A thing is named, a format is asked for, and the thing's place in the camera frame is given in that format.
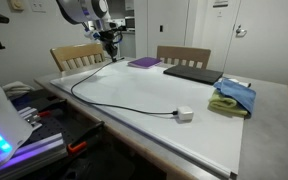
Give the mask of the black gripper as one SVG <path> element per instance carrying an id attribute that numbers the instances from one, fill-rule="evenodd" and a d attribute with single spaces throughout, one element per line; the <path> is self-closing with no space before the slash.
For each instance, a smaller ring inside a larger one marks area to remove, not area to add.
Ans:
<path id="1" fill-rule="evenodd" d="M 123 39 L 123 35 L 119 30 L 102 31 L 100 33 L 100 40 L 112 59 L 112 62 L 117 62 L 118 48 L 117 44 Z"/>

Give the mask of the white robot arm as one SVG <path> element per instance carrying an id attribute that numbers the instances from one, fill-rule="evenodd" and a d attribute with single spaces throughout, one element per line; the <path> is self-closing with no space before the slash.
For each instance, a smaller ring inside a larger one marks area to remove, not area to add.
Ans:
<path id="1" fill-rule="evenodd" d="M 117 44 L 123 39 L 120 26 L 113 22 L 106 0 L 56 0 L 62 16 L 71 24 L 82 24 L 85 36 L 99 40 L 116 62 Z"/>

